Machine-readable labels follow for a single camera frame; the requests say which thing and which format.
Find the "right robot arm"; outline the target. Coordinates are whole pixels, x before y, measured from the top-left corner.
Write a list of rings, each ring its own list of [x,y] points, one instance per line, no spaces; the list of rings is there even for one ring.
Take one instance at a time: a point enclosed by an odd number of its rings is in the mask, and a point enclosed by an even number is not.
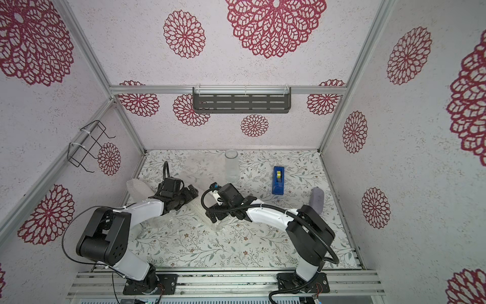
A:
[[[270,303],[275,303],[273,297],[280,294],[330,292],[327,275],[322,269],[326,263],[339,264],[331,247],[335,233],[312,206],[284,209],[255,196],[244,197],[233,184],[220,186],[216,182],[201,195],[201,206],[212,223],[230,215],[287,233],[299,255],[299,262],[292,274],[277,274],[278,290],[269,293]]]

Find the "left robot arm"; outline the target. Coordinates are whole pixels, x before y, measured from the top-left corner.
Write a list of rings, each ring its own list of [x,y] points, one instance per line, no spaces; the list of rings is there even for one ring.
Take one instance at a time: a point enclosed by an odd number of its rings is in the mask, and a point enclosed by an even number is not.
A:
[[[153,191],[139,179],[127,182],[134,203],[120,208],[93,206],[93,214],[80,236],[76,254],[84,265],[103,265],[126,280],[124,295],[172,295],[177,275],[159,276],[156,267],[129,249],[130,232],[137,225],[180,210],[199,196],[191,184],[171,176],[163,164],[163,180]]]

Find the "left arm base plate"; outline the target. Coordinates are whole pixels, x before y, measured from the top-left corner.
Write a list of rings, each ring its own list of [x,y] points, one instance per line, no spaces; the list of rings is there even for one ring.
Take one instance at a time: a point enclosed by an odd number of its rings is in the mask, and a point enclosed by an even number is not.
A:
[[[122,295],[173,295],[177,286],[176,274],[157,274],[156,279],[149,281],[133,281],[128,279],[125,283]]]

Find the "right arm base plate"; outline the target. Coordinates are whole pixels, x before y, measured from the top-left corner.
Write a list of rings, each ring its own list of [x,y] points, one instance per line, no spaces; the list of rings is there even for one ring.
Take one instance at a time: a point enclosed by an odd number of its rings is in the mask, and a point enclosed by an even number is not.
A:
[[[309,281],[305,281],[294,273],[278,273],[277,274],[278,290],[293,290],[302,286],[300,290],[292,291],[292,293],[329,293],[330,285],[327,275],[323,272],[317,272]]]

